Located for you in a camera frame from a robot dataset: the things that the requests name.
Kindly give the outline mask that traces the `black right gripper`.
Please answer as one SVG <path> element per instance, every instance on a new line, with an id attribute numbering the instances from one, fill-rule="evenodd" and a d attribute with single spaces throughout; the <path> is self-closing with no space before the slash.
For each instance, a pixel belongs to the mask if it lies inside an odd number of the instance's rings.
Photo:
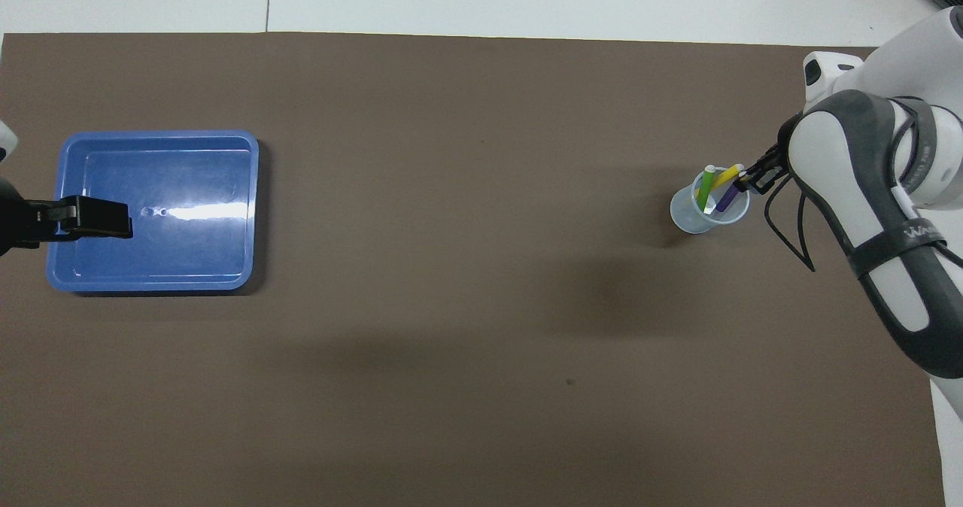
<path id="1" fill-rule="evenodd" d="M 768 148 L 764 155 L 746 168 L 742 177 L 734 181 L 737 192 L 743 194 L 766 195 L 774 182 L 787 174 L 788 145 L 778 141 Z"/>

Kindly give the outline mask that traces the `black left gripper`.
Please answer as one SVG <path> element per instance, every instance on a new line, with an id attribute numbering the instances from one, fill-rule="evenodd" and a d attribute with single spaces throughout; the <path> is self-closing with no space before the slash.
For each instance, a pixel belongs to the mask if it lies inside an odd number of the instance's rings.
<path id="1" fill-rule="evenodd" d="M 1 257 L 13 249 L 38 249 L 38 243 L 26 240 L 31 213 L 20 192 L 7 179 L 1 178 Z M 92 196 L 65 196 L 58 201 L 34 202 L 36 241 L 131 239 L 133 236 L 133 220 L 125 203 Z"/>

